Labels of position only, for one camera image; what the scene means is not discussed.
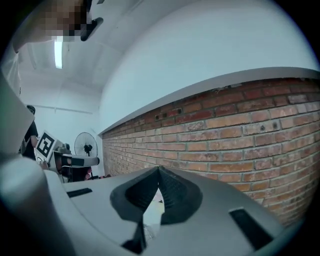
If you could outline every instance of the white ceiling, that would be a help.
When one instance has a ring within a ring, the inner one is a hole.
[[[105,0],[92,1],[92,18],[102,25],[86,42],[77,37],[64,42],[63,69],[57,69],[54,42],[29,43],[20,51],[20,71],[62,77],[95,91],[102,91],[128,48],[147,29],[171,12],[199,0]]]

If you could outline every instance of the fluorescent light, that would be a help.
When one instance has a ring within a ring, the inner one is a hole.
[[[58,36],[54,41],[54,62],[57,69],[62,69],[62,43],[63,36]]]

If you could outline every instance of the standing fan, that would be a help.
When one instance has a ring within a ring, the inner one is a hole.
[[[95,138],[90,133],[80,133],[74,142],[74,152],[77,156],[97,157],[98,146]]]

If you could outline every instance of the brick wall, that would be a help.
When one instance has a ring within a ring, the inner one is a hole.
[[[232,184],[288,225],[318,185],[319,91],[312,80],[271,79],[164,105],[103,134],[105,172],[194,172]]]

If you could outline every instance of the white wall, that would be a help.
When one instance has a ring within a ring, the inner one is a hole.
[[[104,175],[102,139],[97,134],[100,95],[79,84],[55,77],[21,72],[21,100],[36,109],[38,134],[48,131],[70,145],[75,153],[75,140],[80,133],[90,133],[98,146],[100,164],[92,167],[93,175]]]
[[[272,2],[196,2],[160,20],[128,50],[103,90],[98,132],[201,91],[315,78],[319,70],[299,28]]]

